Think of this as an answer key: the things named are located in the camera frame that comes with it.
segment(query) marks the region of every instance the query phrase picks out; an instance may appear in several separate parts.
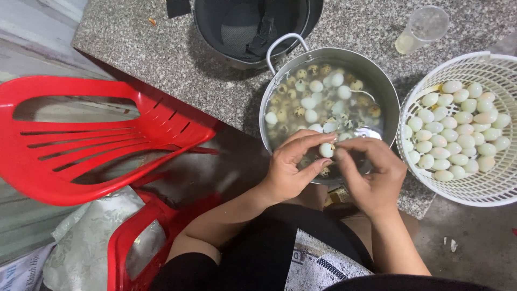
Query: stainless steel pot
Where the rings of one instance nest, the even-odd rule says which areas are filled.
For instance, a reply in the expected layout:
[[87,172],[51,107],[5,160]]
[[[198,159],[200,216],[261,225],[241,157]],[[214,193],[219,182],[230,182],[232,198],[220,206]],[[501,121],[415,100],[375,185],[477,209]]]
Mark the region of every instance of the stainless steel pot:
[[[276,72],[270,60],[271,52],[275,48],[275,46],[277,46],[285,39],[291,37],[297,38],[298,41],[300,41],[301,45],[305,49],[305,53],[292,59],[287,64],[285,64],[278,72]],[[400,105],[393,84],[389,80],[388,76],[386,76],[386,74],[381,70],[381,68],[379,68],[374,62],[369,60],[367,57],[353,51],[338,48],[320,48],[315,50],[309,50],[309,47],[300,35],[295,33],[289,33],[275,41],[269,48],[266,56],[267,65],[269,66],[269,69],[273,73],[274,77],[272,78],[271,82],[269,83],[269,86],[266,89],[266,92],[264,93],[264,96],[262,97],[258,123],[260,126],[262,142],[264,143],[264,146],[266,147],[268,152],[270,154],[273,153],[272,148],[270,147],[269,142],[267,140],[264,116],[266,114],[266,105],[269,101],[270,95],[272,94],[273,90],[275,90],[275,88],[280,83],[285,74],[288,73],[292,68],[296,67],[301,63],[309,63],[312,60],[321,57],[346,62],[349,64],[350,67],[358,68],[358,71],[362,73],[362,75],[364,75],[367,79],[369,79],[369,83],[375,84],[377,90],[375,98],[376,100],[380,101],[379,103],[382,107],[385,117],[384,133],[382,139],[384,142],[391,146],[397,135],[397,128],[399,125],[400,118]],[[361,173],[367,173],[370,170],[370,163],[365,163],[359,169]],[[344,183],[345,180],[343,177],[334,179],[324,179],[321,177],[316,177],[311,182],[316,184],[333,185]]]

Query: finger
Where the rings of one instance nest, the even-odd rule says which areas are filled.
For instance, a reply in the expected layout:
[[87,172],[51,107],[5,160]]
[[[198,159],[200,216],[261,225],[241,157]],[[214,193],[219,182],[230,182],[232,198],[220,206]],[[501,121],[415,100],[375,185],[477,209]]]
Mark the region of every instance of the finger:
[[386,169],[394,164],[393,152],[389,146],[375,138],[353,138],[336,144],[346,150],[356,150],[365,153],[372,164],[379,169]]
[[304,136],[317,135],[317,134],[320,134],[320,133],[316,132],[314,130],[300,129],[299,131],[290,135],[278,148],[281,148],[282,146],[290,143],[291,141],[293,141],[295,139],[302,138]]
[[323,170],[323,168],[331,163],[332,160],[329,158],[320,158],[310,164],[307,168],[296,173],[295,176],[300,180],[300,182],[309,184],[309,182],[311,182]]
[[313,134],[306,135],[287,143],[282,148],[282,155],[285,158],[293,158],[304,155],[311,147],[318,146],[325,142],[331,142],[336,138],[336,134]]
[[354,183],[362,181],[362,176],[357,170],[354,159],[350,156],[350,154],[342,148],[337,148],[334,156],[338,161],[338,167],[345,177],[348,185],[352,188]]

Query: pot handle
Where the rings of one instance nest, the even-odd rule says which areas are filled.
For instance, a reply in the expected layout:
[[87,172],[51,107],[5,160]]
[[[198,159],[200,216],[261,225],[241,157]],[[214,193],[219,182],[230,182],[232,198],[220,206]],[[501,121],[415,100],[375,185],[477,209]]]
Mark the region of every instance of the pot handle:
[[288,33],[282,37],[280,37],[279,39],[277,39],[275,42],[273,42],[273,44],[269,47],[269,49],[267,50],[267,54],[266,54],[266,61],[267,61],[267,66],[269,67],[269,70],[271,71],[271,73],[273,73],[273,76],[277,74],[277,71],[275,71],[275,68],[273,67],[273,64],[271,63],[271,52],[273,51],[273,49],[275,49],[275,47],[283,42],[284,40],[288,39],[288,38],[291,38],[291,37],[294,37],[294,38],[297,38],[300,43],[301,43],[301,46],[303,47],[303,49],[308,52],[309,51],[309,47],[307,46],[307,44],[305,43],[305,40],[303,39],[302,36],[300,36],[299,34],[296,34],[296,33]]

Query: hand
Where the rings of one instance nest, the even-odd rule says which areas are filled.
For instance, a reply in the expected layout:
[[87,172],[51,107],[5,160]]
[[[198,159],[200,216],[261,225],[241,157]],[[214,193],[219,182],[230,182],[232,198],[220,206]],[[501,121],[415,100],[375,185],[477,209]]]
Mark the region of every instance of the hand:
[[[336,159],[351,196],[371,220],[398,214],[397,198],[406,177],[406,165],[389,148],[374,138],[354,138],[336,144]],[[364,152],[372,162],[370,174],[361,176],[347,150]]]
[[336,138],[332,134],[320,134],[313,130],[301,129],[288,137],[274,152],[269,162],[269,171],[262,181],[274,203],[294,198],[311,182],[321,170],[332,162],[329,158],[314,161],[303,170],[296,165],[308,149]]

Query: pile of peeled eggs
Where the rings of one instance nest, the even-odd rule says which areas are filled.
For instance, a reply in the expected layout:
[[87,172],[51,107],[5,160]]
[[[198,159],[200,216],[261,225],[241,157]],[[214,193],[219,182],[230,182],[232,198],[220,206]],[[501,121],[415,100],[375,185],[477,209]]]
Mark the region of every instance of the pile of peeled eggs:
[[[434,170],[433,177],[442,182],[490,171],[496,153],[510,146],[503,128],[511,117],[497,111],[495,95],[483,92],[477,82],[463,87],[460,81],[447,81],[439,93],[425,95],[423,108],[401,132],[408,161]],[[460,105],[460,111],[448,114],[452,104]]]
[[[363,127],[381,127],[381,108],[363,93],[363,82],[343,68],[332,69],[328,63],[300,64],[277,85],[269,97],[264,116],[266,136],[274,149],[300,129],[338,134],[338,141],[356,136]],[[321,157],[332,157],[334,146],[323,144],[301,160],[305,168]],[[332,168],[324,168],[320,177],[327,178]]]

